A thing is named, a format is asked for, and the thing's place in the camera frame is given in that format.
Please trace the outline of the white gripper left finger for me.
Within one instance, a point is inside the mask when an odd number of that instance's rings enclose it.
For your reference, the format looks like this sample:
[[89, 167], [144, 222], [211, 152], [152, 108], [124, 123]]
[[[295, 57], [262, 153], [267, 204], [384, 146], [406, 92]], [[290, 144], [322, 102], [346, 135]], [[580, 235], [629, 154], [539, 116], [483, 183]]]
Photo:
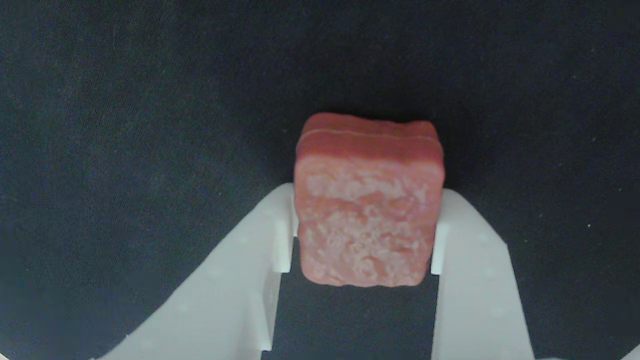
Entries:
[[105, 360], [259, 360], [274, 344], [298, 218], [284, 183], [247, 214]]

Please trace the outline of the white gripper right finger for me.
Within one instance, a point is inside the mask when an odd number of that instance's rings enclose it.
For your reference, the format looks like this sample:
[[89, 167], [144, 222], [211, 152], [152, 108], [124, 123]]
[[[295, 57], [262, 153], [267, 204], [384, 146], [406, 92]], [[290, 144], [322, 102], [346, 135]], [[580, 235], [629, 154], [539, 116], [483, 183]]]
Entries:
[[506, 243], [478, 210], [442, 191], [430, 273], [439, 277], [433, 360], [533, 360]]

